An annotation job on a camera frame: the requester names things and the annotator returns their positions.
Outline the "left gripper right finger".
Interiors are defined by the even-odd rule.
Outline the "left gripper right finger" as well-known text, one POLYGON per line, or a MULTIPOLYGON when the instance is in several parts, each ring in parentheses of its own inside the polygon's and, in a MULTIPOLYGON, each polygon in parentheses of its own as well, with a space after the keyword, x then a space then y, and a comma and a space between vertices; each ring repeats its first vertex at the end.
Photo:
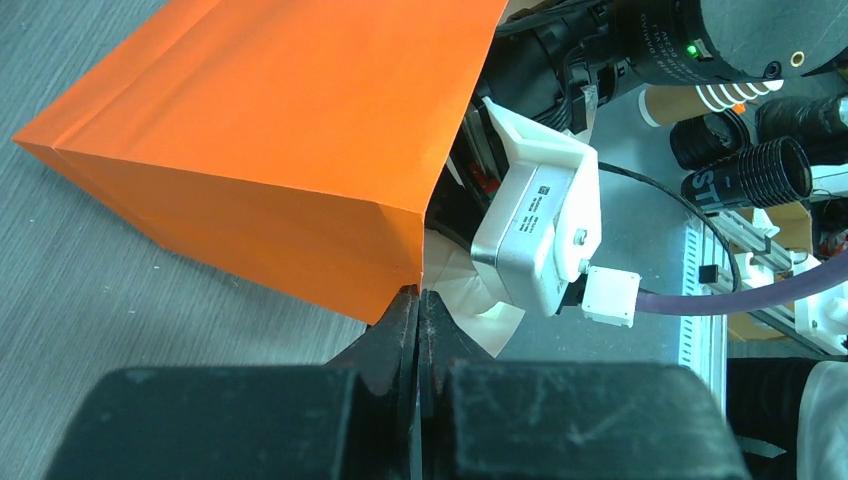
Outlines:
POLYGON ((652 362, 498 361, 441 296, 419 303, 427 479, 745 479, 710 389, 652 362))

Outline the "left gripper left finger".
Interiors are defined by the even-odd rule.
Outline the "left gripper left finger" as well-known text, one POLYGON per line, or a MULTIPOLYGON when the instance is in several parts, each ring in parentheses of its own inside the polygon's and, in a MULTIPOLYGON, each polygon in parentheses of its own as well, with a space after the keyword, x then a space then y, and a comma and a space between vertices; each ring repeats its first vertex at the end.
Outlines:
POLYGON ((407 479, 420 294, 319 365, 134 367, 104 375, 50 479, 407 479))

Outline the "orange paper bag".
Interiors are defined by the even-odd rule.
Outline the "orange paper bag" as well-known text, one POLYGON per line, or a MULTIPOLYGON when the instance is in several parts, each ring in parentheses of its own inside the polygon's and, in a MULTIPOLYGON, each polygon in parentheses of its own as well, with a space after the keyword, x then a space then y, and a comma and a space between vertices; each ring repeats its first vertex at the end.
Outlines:
POLYGON ((321 363, 422 280, 514 1, 5 1, 1 363, 321 363))

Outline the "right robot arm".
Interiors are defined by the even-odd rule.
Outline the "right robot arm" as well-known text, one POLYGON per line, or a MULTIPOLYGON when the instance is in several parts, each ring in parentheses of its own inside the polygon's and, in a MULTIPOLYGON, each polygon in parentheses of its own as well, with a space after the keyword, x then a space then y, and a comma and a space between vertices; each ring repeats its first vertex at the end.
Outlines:
POLYGON ((579 132, 588 85, 606 104, 642 84, 797 78, 846 46, 843 1, 541 1, 496 29, 472 101, 579 132))

